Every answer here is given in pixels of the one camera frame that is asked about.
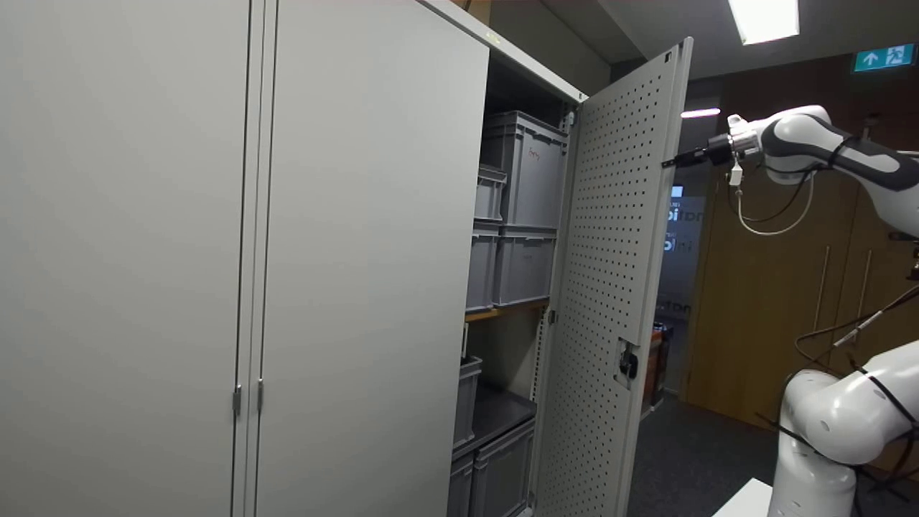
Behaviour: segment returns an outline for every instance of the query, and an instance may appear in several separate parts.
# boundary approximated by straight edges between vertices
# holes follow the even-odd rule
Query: floor
[[[772,482],[777,434],[675,396],[642,426],[629,517],[714,517],[749,477]],[[903,497],[860,482],[861,517],[916,517],[919,491]]]

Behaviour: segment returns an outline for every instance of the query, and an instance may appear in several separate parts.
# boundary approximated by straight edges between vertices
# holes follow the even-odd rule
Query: open cabinet door
[[[693,40],[577,110],[538,458],[541,517],[624,517]]]

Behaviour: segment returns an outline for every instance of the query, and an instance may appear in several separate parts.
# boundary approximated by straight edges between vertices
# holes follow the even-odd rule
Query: white cabinet
[[[0,66],[0,515],[446,515],[484,39],[36,0]],[[624,510],[688,49],[635,82],[577,110],[541,515]]]

